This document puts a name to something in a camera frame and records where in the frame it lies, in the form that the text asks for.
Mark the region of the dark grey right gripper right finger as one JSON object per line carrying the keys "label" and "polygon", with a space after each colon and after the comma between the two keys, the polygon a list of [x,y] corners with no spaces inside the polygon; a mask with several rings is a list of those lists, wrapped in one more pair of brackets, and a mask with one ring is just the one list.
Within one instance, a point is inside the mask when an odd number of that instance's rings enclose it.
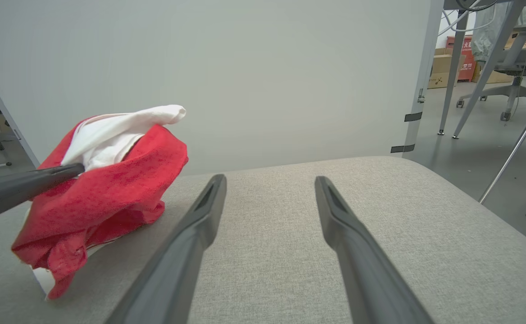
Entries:
{"label": "dark grey right gripper right finger", "polygon": [[315,178],[322,233],[337,254],[354,324],[432,324],[434,320],[366,226],[326,176]]}

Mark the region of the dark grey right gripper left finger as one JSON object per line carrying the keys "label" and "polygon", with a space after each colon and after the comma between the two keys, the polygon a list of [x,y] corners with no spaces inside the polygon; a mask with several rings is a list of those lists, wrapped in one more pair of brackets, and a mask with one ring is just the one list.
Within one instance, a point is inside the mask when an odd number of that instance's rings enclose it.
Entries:
{"label": "dark grey right gripper left finger", "polygon": [[108,324],[187,322],[203,254],[217,236],[226,193],[223,174],[208,180],[117,304],[106,320]]}

